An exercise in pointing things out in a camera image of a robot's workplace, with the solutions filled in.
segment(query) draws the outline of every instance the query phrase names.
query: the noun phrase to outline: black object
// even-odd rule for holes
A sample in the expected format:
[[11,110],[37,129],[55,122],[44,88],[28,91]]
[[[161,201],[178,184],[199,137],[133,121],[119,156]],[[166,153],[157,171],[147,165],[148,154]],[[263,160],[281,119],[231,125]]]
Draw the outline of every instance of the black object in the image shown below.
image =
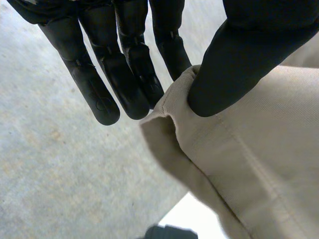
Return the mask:
[[134,120],[144,118],[149,113],[150,106],[130,71],[125,56],[120,52],[114,5],[84,6],[79,11],[79,19],[126,114]]
[[164,91],[144,41],[148,0],[115,0],[114,3],[122,50],[153,109]]
[[59,52],[98,122],[114,124],[120,110],[87,53],[78,19],[70,16],[39,27]]
[[224,0],[216,32],[189,91],[199,116],[221,112],[319,31],[319,1]]
[[[114,93],[130,118],[138,120],[145,117],[163,96],[150,50],[144,41],[148,0],[8,2],[25,20],[39,24],[58,50],[100,123],[115,123],[120,112],[87,54],[78,19]],[[152,1],[151,8],[156,43],[175,80],[190,66],[178,35],[184,0],[156,0]],[[117,27],[124,55],[117,43]]]
[[179,36],[185,0],[150,0],[156,45],[175,81],[191,66],[183,39]]
[[144,239],[198,239],[196,233],[171,226],[153,226],[148,229]]

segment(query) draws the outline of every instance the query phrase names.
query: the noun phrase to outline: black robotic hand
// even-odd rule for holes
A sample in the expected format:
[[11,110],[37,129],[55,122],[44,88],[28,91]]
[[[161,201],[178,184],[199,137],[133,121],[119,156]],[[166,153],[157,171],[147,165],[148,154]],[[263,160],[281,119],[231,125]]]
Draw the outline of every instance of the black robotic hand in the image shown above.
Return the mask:
[[[145,117],[164,92],[145,45],[148,0],[9,0],[19,14],[38,24],[59,52],[72,78],[104,125],[117,122],[120,110],[98,75],[79,22],[97,60],[127,115]],[[178,34],[184,0],[150,0],[156,44],[176,80],[191,66]],[[117,42],[117,29],[122,54]]]

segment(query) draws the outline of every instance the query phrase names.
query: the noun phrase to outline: fabric fold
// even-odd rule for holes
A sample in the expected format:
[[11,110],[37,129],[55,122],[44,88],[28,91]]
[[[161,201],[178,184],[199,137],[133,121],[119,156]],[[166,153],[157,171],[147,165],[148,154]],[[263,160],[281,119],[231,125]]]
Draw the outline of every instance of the fabric fold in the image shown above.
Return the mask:
[[202,118],[187,104],[199,67],[141,123],[157,162],[219,215],[230,238],[317,238],[319,69],[276,67]]

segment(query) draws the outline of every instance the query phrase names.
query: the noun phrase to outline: black finger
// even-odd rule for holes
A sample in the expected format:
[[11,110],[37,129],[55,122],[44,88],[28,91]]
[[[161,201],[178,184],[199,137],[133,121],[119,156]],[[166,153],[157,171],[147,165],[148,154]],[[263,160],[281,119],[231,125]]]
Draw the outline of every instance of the black finger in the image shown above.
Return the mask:
[[111,1],[83,1],[79,19],[91,41],[92,48],[114,93],[127,115],[135,120],[144,118],[149,103],[139,88],[117,43],[115,10]]
[[185,0],[150,0],[156,45],[175,81],[191,66],[179,36]]
[[39,27],[59,52],[98,122],[104,125],[117,122],[120,110],[92,64],[78,19],[66,17]]
[[148,0],[116,0],[115,9],[122,50],[153,109],[164,91],[144,41]]
[[274,32],[250,30],[249,25],[245,28],[234,28],[226,21],[206,50],[188,95],[189,106],[197,115],[212,116],[241,99],[262,77],[310,40],[319,31],[319,22]]

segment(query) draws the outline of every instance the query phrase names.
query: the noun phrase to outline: beige cloth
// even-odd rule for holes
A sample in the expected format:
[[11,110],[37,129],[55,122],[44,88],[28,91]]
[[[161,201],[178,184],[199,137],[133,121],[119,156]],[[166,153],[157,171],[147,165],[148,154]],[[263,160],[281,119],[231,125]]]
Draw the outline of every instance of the beige cloth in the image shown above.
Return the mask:
[[158,163],[232,239],[319,238],[319,69],[279,66],[233,106],[201,118],[171,85],[141,128]]

